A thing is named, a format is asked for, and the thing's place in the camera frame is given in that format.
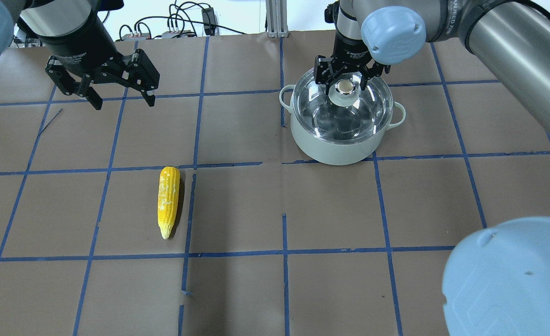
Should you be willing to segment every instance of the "yellow corn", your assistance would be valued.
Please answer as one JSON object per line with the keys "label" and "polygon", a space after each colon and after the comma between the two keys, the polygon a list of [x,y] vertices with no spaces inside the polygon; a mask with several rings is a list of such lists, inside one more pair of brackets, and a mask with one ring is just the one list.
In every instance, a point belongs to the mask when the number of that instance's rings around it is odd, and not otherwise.
{"label": "yellow corn", "polygon": [[157,217],[163,239],[169,238],[175,216],[177,215],[177,199],[179,196],[179,170],[165,167],[159,178],[159,197]]}

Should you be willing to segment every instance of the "cable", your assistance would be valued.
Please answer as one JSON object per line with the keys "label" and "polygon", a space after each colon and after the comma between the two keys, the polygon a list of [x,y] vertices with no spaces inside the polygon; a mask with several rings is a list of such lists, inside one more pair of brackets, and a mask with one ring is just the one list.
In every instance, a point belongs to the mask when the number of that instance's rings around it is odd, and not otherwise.
{"label": "cable", "polygon": [[184,35],[187,35],[187,34],[193,34],[193,33],[179,33],[179,34],[177,34],[177,35],[175,35],[175,36],[172,36],[172,38],[180,38],[180,37],[182,37],[182,36],[184,36]]}
{"label": "cable", "polygon": [[[172,7],[172,6],[175,7],[175,9],[178,9],[177,5],[175,5],[175,4],[170,4],[170,5],[169,5],[169,17],[175,16],[176,18],[179,17],[180,19],[183,20],[183,16],[179,15],[178,13],[173,13],[173,12],[171,11],[171,7]],[[173,31],[179,30],[179,26],[177,25],[177,20],[174,20],[174,19],[168,19],[168,20],[167,20],[167,28],[170,27],[170,26],[169,26],[169,23],[170,23],[170,22],[171,22],[171,28],[173,29]],[[181,26],[181,30],[186,30],[186,22],[185,22],[185,21],[183,21],[183,26]]]}
{"label": "cable", "polygon": [[[188,21],[191,20],[190,15],[188,15],[188,13],[187,13],[184,9],[181,9],[181,7],[177,6],[176,4],[173,4],[173,6],[177,9],[177,10],[175,11],[175,15],[176,15],[176,16],[179,15],[179,11],[181,10],[181,12],[184,13],[185,16],[188,18]],[[194,34],[196,34],[196,36],[198,36],[198,32],[196,32],[196,27],[194,27],[194,25],[192,25],[192,31],[194,32]]]}
{"label": "cable", "polygon": [[[138,20],[136,23],[140,22],[140,21],[143,21],[143,20],[147,20],[147,19],[170,19],[170,17],[168,16],[147,16],[147,17],[143,17],[142,19]],[[206,22],[200,22],[200,21],[192,21],[192,20],[186,20],[186,19],[175,19],[175,20],[181,20],[181,21],[185,21],[185,22],[190,22],[190,23],[198,23],[200,25],[208,25],[208,23]],[[209,26],[211,27],[219,27],[219,28],[223,28],[223,29],[227,29],[227,30],[230,30],[234,33],[237,33],[237,34],[243,34],[243,35],[246,35],[245,32],[240,32],[239,30],[235,30],[235,29],[232,29],[232,28],[229,28],[229,27],[225,27],[225,26],[221,26],[221,25],[216,25],[214,23],[211,23]]]}
{"label": "cable", "polygon": [[[210,9],[210,8],[213,8],[213,7],[211,7],[211,5],[207,4],[206,2],[200,2],[200,3],[198,3],[198,2],[193,2],[193,1],[185,1],[185,2],[183,2],[183,4],[179,5],[179,8],[183,11],[183,8],[182,8],[182,7],[183,7],[184,5],[186,5],[186,4],[190,4],[190,6],[186,7],[185,9],[190,9],[190,8],[192,8],[192,7],[194,7],[194,6],[198,6],[198,7],[200,7],[200,9],[202,9],[202,11],[204,11],[204,10],[206,10],[206,8],[202,7],[202,6],[201,6],[202,4],[207,5],[207,6],[209,7],[209,9]],[[207,14],[207,19],[209,20],[208,25],[209,25],[209,26],[212,26],[213,23],[211,22],[210,16],[209,16],[208,14]]]}
{"label": "cable", "polygon": [[121,27],[119,27],[119,40],[120,41],[123,41],[124,38],[123,38],[123,35],[121,34],[121,30],[124,28],[124,27],[127,27],[129,30],[130,30],[130,34],[134,34],[134,31],[132,30],[132,27],[128,26],[128,25],[123,25]]}
{"label": "cable", "polygon": [[111,11],[107,11],[107,15],[105,15],[103,19],[103,23],[107,22],[107,19],[109,18],[109,14],[111,14]]}
{"label": "cable", "polygon": [[152,39],[152,38],[153,38],[153,34],[151,33],[151,29],[148,27],[148,25],[147,25],[146,23],[144,23],[144,22],[138,22],[138,31],[139,31],[140,33],[142,33],[142,30],[140,30],[140,25],[145,25],[145,26],[146,26],[146,28],[148,29],[148,38],[149,38],[149,39]]}

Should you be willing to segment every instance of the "pot handle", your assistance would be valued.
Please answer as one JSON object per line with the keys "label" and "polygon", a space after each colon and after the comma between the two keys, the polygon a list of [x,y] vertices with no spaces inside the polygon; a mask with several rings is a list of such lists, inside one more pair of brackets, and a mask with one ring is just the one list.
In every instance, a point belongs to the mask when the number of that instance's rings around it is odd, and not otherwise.
{"label": "pot handle", "polygon": [[398,102],[395,102],[394,105],[395,105],[396,108],[400,109],[401,113],[403,114],[403,117],[401,118],[401,120],[398,123],[389,124],[387,126],[388,130],[390,130],[392,128],[396,128],[397,126],[401,125],[405,121],[405,117],[407,116],[407,112],[405,112],[405,107],[403,107],[402,104],[399,104]]}
{"label": "pot handle", "polygon": [[283,94],[285,93],[285,91],[289,90],[289,89],[295,89],[296,88],[296,85],[295,84],[290,84],[290,85],[286,85],[283,87],[283,89],[281,89],[281,91],[279,91],[279,102],[281,103],[281,106],[283,106],[287,112],[289,113],[292,113],[293,114],[293,108],[291,106],[289,106],[288,104],[285,104],[285,102],[283,101]]}

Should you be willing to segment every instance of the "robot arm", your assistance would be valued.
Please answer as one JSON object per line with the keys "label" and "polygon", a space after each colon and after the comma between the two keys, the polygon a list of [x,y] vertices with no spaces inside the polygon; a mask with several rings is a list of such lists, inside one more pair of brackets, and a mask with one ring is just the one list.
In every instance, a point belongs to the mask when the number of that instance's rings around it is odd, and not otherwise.
{"label": "robot arm", "polygon": [[325,20],[337,28],[333,55],[317,56],[314,73],[327,92],[342,74],[362,73],[364,87],[426,42],[459,37],[550,134],[550,13],[533,2],[340,0]]}
{"label": "robot arm", "polygon": [[0,53],[19,15],[53,53],[45,71],[63,94],[78,94],[100,109],[103,100],[90,84],[118,83],[154,106],[159,72],[142,49],[128,56],[117,51],[97,17],[99,6],[97,0],[0,0]]}

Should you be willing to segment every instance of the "grid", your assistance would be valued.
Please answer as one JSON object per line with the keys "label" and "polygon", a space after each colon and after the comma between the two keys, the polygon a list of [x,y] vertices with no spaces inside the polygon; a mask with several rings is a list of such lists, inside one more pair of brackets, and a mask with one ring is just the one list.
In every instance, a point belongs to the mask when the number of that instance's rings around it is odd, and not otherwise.
{"label": "grid", "polygon": [[[279,65],[280,65],[280,84],[281,87],[284,85],[284,70],[283,70],[283,60],[284,60],[284,39],[279,40]],[[480,215],[482,227],[486,228],[486,219],[484,215],[484,209],[482,208],[482,204],[480,201],[480,196],[478,195],[478,189],[476,185],[475,178],[472,173],[472,168],[469,162],[470,158],[479,158],[479,157],[502,157],[502,156],[530,156],[530,155],[550,155],[550,151],[539,151],[539,152],[533,152],[533,153],[467,153],[466,147],[460,132],[460,127],[458,124],[458,119],[456,117],[456,114],[454,112],[452,99],[450,97],[448,86],[450,85],[462,85],[462,84],[487,84],[487,83],[498,83],[497,81],[446,81],[445,76],[443,74],[443,70],[441,69],[441,65],[439,62],[439,56],[437,55],[437,51],[435,49],[434,45],[431,45],[432,53],[434,56],[434,60],[437,66],[437,70],[439,71],[439,76],[441,78],[440,82],[430,82],[430,83],[403,83],[403,84],[392,84],[391,87],[412,87],[412,86],[430,86],[430,85],[436,85],[436,86],[442,86],[443,90],[445,92],[448,108],[451,112],[452,121],[454,123],[455,132],[459,139],[459,144],[462,153],[460,154],[446,154],[446,155],[417,155],[417,156],[411,156],[411,157],[400,157],[400,156],[388,156],[388,157],[379,157],[376,153],[373,153],[372,157],[366,158],[363,161],[371,161],[373,162],[373,170],[376,177],[376,185],[377,185],[377,195],[379,198],[379,206],[381,208],[381,215],[382,215],[382,224],[383,224],[383,232],[385,236],[385,247],[365,247],[365,248],[355,248],[355,249],[288,249],[288,243],[287,243],[287,215],[283,213],[282,215],[282,238],[283,238],[283,249],[276,249],[276,250],[266,250],[266,251],[246,251],[246,252],[221,252],[221,253],[191,253],[190,252],[190,242],[191,242],[191,234],[192,234],[192,228],[193,228],[193,212],[194,212],[194,197],[195,197],[195,187],[196,187],[196,173],[194,173],[192,177],[192,186],[191,186],[191,195],[189,198],[189,214],[188,214],[188,227],[187,227],[187,234],[186,234],[186,244],[185,244],[185,251],[184,253],[161,253],[161,254],[141,254],[141,255],[95,255],[94,250],[96,246],[96,240],[98,235],[98,224],[100,223],[103,215],[104,210],[104,203],[106,200],[106,194],[109,187],[109,181],[111,179],[112,172],[124,172],[124,171],[134,171],[134,170],[160,170],[162,169],[162,166],[140,166],[140,167],[126,167],[126,168],[114,168],[113,167],[113,158],[115,156],[115,149],[117,146],[118,138],[119,138],[119,128],[121,125],[121,120],[123,116],[124,107],[127,104],[129,100],[138,100],[141,99],[141,97],[128,97],[127,95],[127,89],[125,89],[124,94],[120,98],[107,98],[106,101],[121,101],[121,107],[119,109],[119,117],[117,120],[117,126],[115,128],[115,134],[113,137],[113,143],[112,143],[112,149],[111,149],[111,155],[109,159],[109,164],[107,168],[84,168],[84,169],[66,169],[66,170],[30,170],[30,166],[32,165],[32,161],[34,159],[34,155],[36,153],[36,148],[38,147],[38,142],[40,140],[40,135],[42,131],[44,130],[45,126],[48,125],[46,122],[49,116],[49,109],[51,108],[51,105],[53,104],[79,104],[80,100],[73,100],[73,101],[53,101],[53,95],[55,94],[56,87],[53,88],[51,95],[46,102],[25,102],[25,103],[9,103],[9,104],[0,104],[0,106],[17,106],[17,105],[46,105],[44,117],[42,118],[42,121],[40,123],[40,128],[38,131],[38,136],[36,137],[36,140],[34,142],[34,146],[32,148],[32,151],[30,153],[30,157],[28,160],[27,168],[24,171],[16,171],[16,172],[0,172],[0,176],[10,176],[10,175],[18,175],[23,176],[23,179],[21,181],[21,185],[19,187],[19,191],[17,193],[17,198],[15,199],[14,206],[12,209],[12,214],[10,216],[10,219],[8,221],[6,231],[4,233],[4,237],[2,239],[1,245],[0,245],[0,263],[2,262],[26,262],[26,261],[66,261],[66,260],[80,260],[80,261],[87,261],[87,266],[85,269],[85,275],[84,280],[82,284],[81,289],[81,295],[79,297],[79,304],[78,304],[78,311],[74,323],[74,335],[78,334],[78,328],[79,328],[79,322],[80,317],[82,313],[83,303],[86,296],[86,290],[87,290],[87,283],[89,280],[89,274],[90,274],[90,268],[93,261],[96,260],[118,260],[118,259],[159,259],[159,258],[180,258],[183,260],[183,277],[181,279],[181,290],[183,292],[187,292],[187,280],[188,280],[188,264],[190,258],[224,258],[224,257],[247,257],[247,256],[259,256],[259,255],[283,255],[283,274],[284,274],[284,329],[286,336],[289,336],[291,334],[290,332],[290,304],[289,304],[289,287],[290,285],[293,286],[293,284],[290,284],[289,277],[288,277],[288,256],[289,255],[298,255],[298,254],[333,254],[333,253],[386,253],[388,257],[388,269],[390,273],[390,285],[392,289],[392,296],[393,296],[393,302],[394,302],[394,310],[396,315],[396,323],[397,323],[397,332],[399,335],[403,335],[403,327],[401,323],[401,314],[400,314],[400,302],[397,295],[397,286],[396,286],[396,277],[394,272],[394,264],[393,264],[393,252],[417,252],[417,251],[451,251],[454,246],[416,246],[416,247],[400,247],[400,246],[392,246],[390,242],[390,235],[389,235],[389,228],[387,224],[386,219],[386,212],[385,212],[385,197],[383,193],[383,188],[381,185],[381,176],[379,174],[379,162],[385,161],[385,160],[434,160],[434,159],[463,159],[464,164],[467,169],[467,173],[469,176],[469,180],[471,183],[471,188],[473,195],[476,200],[476,205],[478,208],[478,212]],[[200,129],[201,129],[201,123],[202,123],[202,102],[203,98],[206,96],[221,96],[221,95],[235,95],[235,94],[260,94],[260,93],[275,93],[278,92],[279,89],[272,89],[272,90],[258,90],[258,91],[232,91],[232,92],[220,92],[220,93],[205,93],[204,92],[204,84],[206,79],[206,68],[207,68],[207,55],[209,52],[209,38],[206,38],[206,42],[204,45],[204,55],[203,55],[203,63],[202,63],[202,80],[201,80],[201,87],[200,87],[200,93],[198,94],[166,94],[166,95],[158,95],[157,99],[161,98],[182,98],[182,97],[198,97],[199,103],[198,103],[198,114],[197,114],[197,120],[196,120],[196,131],[195,131],[195,144],[194,144],[194,162],[190,165],[181,165],[178,168],[191,168],[195,172],[199,169],[203,168],[222,168],[222,167],[240,167],[240,166],[260,166],[262,162],[224,162],[219,164],[198,164],[198,143],[200,141]],[[285,120],[284,120],[284,110],[281,108],[281,126],[285,127]],[[297,160],[293,162],[282,162],[282,164],[314,164],[316,161],[314,160]],[[25,186],[25,183],[27,181],[27,178],[29,175],[46,175],[46,174],[87,174],[87,173],[105,173],[106,174],[106,181],[104,183],[104,190],[102,193],[100,205],[98,207],[98,215],[97,215],[97,221],[96,226],[94,227],[94,234],[92,237],[92,241],[90,244],[90,252],[89,255],[78,255],[78,256],[40,256],[40,257],[3,257],[3,251],[4,247],[9,235],[9,232],[12,228],[12,222],[15,216],[15,212],[18,208],[19,202],[21,200],[21,195]],[[178,325],[179,325],[179,335],[182,334],[183,329],[183,318],[185,316],[185,305],[181,305],[179,307],[178,311]]]}

